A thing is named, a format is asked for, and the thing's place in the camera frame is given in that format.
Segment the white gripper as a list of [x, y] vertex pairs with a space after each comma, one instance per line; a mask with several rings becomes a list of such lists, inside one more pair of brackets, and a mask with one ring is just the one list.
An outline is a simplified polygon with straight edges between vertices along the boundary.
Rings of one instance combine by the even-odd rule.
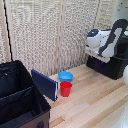
[[89, 47], [85, 47], [86, 48], [86, 53], [88, 55], [90, 55], [91, 57], [95, 57], [96, 59], [102, 61], [102, 62], [105, 62], [105, 63], [108, 63], [110, 61], [110, 58], [107, 58], [107, 57], [103, 57], [103, 56], [100, 56], [98, 51], [92, 51]]

